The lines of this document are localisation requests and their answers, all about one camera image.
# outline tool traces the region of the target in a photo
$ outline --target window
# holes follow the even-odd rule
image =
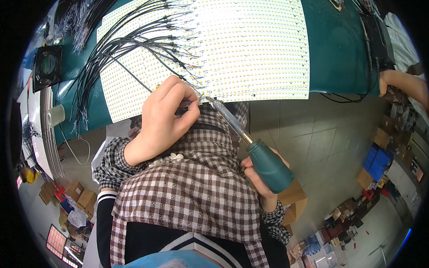
[[[16,186],[18,187],[18,189],[21,186],[21,184],[22,184],[22,179],[21,177],[18,176],[18,178],[16,179]]]
[[[67,238],[51,224],[48,239],[46,240],[46,247],[60,259],[63,259],[66,240]]]

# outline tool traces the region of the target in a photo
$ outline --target red stool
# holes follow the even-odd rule
[[[387,197],[387,196],[389,196],[389,191],[388,190],[386,190],[385,188],[382,188],[381,189],[381,192],[380,192],[382,195],[384,195],[385,197]]]
[[[57,186],[55,187],[54,195],[60,202],[66,200],[66,196],[64,195],[65,190],[66,189],[64,187],[61,187],[60,184],[57,184]]]
[[[368,191],[365,191],[365,189],[362,190],[362,194],[366,199],[370,200],[371,197],[374,195],[374,190],[369,189]]]

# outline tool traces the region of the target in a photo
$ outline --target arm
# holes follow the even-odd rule
[[[392,85],[404,91],[408,96],[420,102],[429,112],[429,92],[426,82],[422,79],[410,75],[409,73],[386,70],[380,73],[380,96],[387,91],[387,86]]]
[[[180,118],[175,112],[182,100],[191,101]],[[145,167],[145,162],[164,152],[179,140],[199,117],[198,98],[177,76],[170,76],[145,101],[142,131],[131,141],[115,138],[106,148],[100,166],[94,171],[100,190],[119,190],[121,183]]]
[[[103,188],[112,188],[116,192],[119,191],[119,187],[124,180],[146,167],[145,163],[134,166],[128,164],[125,151],[130,145],[132,143],[129,138],[115,138],[107,145],[105,155],[94,171],[94,176],[100,183],[100,191]]]
[[[289,163],[286,162],[283,157],[274,149],[273,152],[280,156],[285,165],[289,168]],[[260,196],[260,213],[262,220],[267,225],[269,234],[271,237],[287,245],[289,243],[290,233],[281,223],[284,219],[284,209],[280,201],[277,200],[277,194],[271,192],[271,190],[261,180],[259,175],[253,169],[253,163],[250,157],[242,161],[242,166],[246,169],[244,173],[252,181]]]

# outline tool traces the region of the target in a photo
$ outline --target stacked led panels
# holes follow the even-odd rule
[[[107,14],[97,30],[97,40],[124,14],[143,2],[134,0]],[[157,31],[144,36],[192,37],[190,40],[165,40],[197,56],[177,56],[180,61],[194,66],[187,68],[192,75],[178,63],[163,61],[184,75],[198,93],[224,102],[308,98],[310,62],[300,0],[179,0],[173,4],[188,6],[140,16],[113,38],[125,36],[165,15],[188,12],[176,22],[187,30]],[[135,49],[119,61],[151,89],[172,75],[145,49]],[[113,122],[141,114],[142,103],[150,94],[143,86],[117,63],[106,67],[100,76]]]
[[[51,178],[64,177],[58,156],[53,129],[47,124],[47,111],[52,108],[52,90],[46,88],[28,93],[28,117],[36,132],[31,137],[36,161],[43,171]]]

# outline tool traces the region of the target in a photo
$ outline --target sleeve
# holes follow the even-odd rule
[[[112,234],[112,208],[117,192],[103,191],[98,195],[97,207],[97,250],[100,263],[110,268],[110,237]]]
[[[263,209],[260,211],[262,220],[266,224],[270,236],[286,246],[289,243],[290,233],[287,228],[281,224],[284,219],[284,209],[281,202],[277,200],[277,207],[273,212],[266,212]]]
[[[99,181],[99,189],[112,188],[119,191],[121,183],[146,167],[146,163],[130,166],[125,161],[124,149],[131,141],[129,138],[114,138],[105,149],[100,165],[94,170]]]

